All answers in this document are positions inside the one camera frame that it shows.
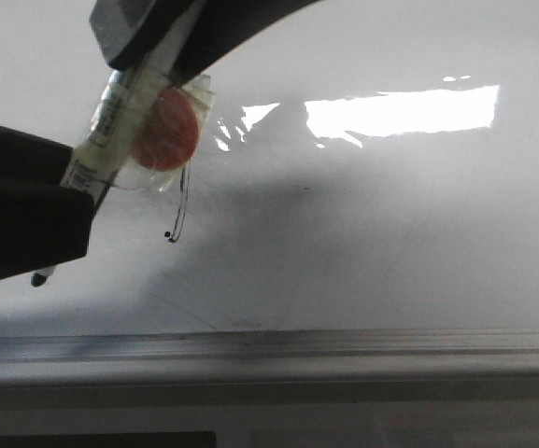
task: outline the red circle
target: red circle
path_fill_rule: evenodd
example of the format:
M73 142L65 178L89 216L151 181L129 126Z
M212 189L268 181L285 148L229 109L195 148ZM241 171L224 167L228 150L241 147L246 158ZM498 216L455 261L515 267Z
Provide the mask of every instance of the red circle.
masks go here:
M132 157L145 168L169 171L186 163L198 143L198 121L181 91L159 92L149 118L132 145Z

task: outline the orange dot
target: orange dot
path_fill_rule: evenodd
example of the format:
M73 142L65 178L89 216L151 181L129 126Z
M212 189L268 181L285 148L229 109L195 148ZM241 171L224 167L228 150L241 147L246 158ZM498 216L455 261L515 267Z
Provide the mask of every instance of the orange dot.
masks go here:
M131 155L145 168L175 170L192 157L198 133L191 102L181 91L168 87L159 92Z

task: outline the dark panel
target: dark panel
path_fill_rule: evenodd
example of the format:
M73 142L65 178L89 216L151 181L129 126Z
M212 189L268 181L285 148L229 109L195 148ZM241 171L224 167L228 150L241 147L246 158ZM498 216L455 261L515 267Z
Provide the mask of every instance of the dark panel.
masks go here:
M213 432L0 437L0 448L215 448Z
M97 0L91 27L107 64L125 70L151 51L191 0Z
M0 179L0 279L86 255L90 195Z
M318 0L209 0L175 68L187 81L262 29Z
M0 126L0 177L57 185L72 148Z

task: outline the marker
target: marker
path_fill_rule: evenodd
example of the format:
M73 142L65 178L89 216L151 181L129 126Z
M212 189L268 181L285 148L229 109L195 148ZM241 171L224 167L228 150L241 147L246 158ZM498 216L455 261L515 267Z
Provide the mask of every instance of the marker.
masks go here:
M171 68L204 4L205 0L192 3L142 63L113 71L109 77L87 137L74 150L61 183L63 187L91 194L95 213L129 157L159 92L168 87ZM55 267L36 271L31 284L44 285L54 271Z

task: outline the white glossy surface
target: white glossy surface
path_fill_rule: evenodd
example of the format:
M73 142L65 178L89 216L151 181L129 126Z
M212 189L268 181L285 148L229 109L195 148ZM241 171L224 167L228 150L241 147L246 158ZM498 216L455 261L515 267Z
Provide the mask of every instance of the white glossy surface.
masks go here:
M91 7L0 4L1 124L79 140ZM114 191L86 259L0 282L0 335L539 328L539 2L325 0L208 73L180 242Z

